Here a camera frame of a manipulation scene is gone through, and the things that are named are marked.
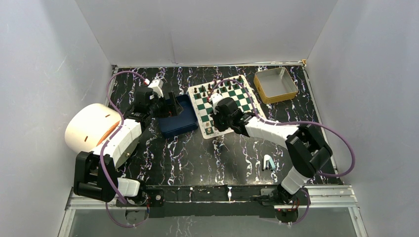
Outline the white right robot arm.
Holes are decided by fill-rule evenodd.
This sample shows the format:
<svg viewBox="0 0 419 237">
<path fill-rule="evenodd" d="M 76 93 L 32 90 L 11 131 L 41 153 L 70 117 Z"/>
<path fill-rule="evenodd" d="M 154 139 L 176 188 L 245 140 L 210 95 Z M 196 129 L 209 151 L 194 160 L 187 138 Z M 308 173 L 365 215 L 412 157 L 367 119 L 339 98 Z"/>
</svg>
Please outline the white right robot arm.
<svg viewBox="0 0 419 237">
<path fill-rule="evenodd" d="M 270 199 L 292 204 L 298 191 L 330 160 L 332 150 L 315 124 L 278 125 L 271 120 L 262 120 L 255 113 L 243 112 L 232 98 L 220 94 L 210 97 L 214 126 L 219 131 L 232 129 L 235 133 L 273 142 L 289 152 L 292 168 L 269 194 Z"/>
</svg>

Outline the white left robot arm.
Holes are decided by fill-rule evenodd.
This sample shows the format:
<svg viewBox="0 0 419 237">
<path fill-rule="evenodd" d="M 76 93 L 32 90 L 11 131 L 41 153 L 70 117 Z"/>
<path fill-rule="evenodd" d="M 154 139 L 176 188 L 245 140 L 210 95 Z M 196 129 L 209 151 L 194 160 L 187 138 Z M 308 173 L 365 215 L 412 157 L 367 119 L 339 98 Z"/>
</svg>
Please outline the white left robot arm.
<svg viewBox="0 0 419 237">
<path fill-rule="evenodd" d="M 139 138 L 154 118 L 177 117 L 182 106 L 173 92 L 163 94 L 159 87 L 144 87 L 125 113 L 95 104 L 83 108 L 66 129 L 68 146 L 78 152 L 73 190 L 76 195 L 110 202 L 118 198 L 143 205 L 148 193 L 141 182 L 117 176 L 117 168 L 130 157 Z"/>
</svg>

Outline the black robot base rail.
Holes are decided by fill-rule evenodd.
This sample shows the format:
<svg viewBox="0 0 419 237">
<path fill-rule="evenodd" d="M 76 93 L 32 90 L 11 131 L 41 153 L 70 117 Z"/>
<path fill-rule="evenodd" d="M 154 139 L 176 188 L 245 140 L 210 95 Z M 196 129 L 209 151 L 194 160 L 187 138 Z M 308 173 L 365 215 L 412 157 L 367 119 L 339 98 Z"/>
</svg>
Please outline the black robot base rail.
<svg viewBox="0 0 419 237">
<path fill-rule="evenodd" d="M 307 215 L 306 188 L 286 194 L 279 185 L 204 185 L 141 187 L 117 207 L 147 210 L 151 218 L 180 216 L 250 216 L 292 225 Z"/>
</svg>

